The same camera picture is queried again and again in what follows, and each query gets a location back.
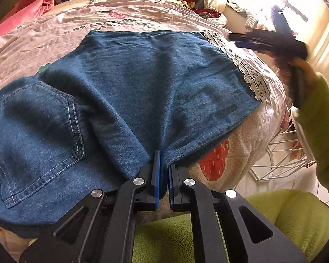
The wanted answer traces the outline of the person's right hand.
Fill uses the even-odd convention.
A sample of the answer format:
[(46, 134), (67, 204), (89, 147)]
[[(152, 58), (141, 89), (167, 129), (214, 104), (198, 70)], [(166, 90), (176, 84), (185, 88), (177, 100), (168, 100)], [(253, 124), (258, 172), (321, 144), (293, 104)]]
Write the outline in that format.
[(315, 88), (317, 84), (317, 74), (315, 73), (313, 67), (305, 60), (301, 58), (288, 59), (285, 57), (275, 57), (275, 66), (279, 69), (277, 73), (279, 79), (283, 84), (289, 83), (291, 79), (290, 66), (298, 67), (304, 72), (303, 82), (304, 82), (304, 92), (306, 94), (310, 93), (312, 89)]

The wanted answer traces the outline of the right forearm green sleeve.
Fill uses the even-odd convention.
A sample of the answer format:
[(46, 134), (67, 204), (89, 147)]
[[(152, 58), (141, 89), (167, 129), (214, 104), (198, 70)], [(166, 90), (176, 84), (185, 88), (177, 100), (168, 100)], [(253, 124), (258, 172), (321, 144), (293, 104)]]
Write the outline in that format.
[(316, 74), (314, 87), (298, 110), (296, 120), (317, 162), (318, 181), (329, 193), (329, 86), (322, 74)]

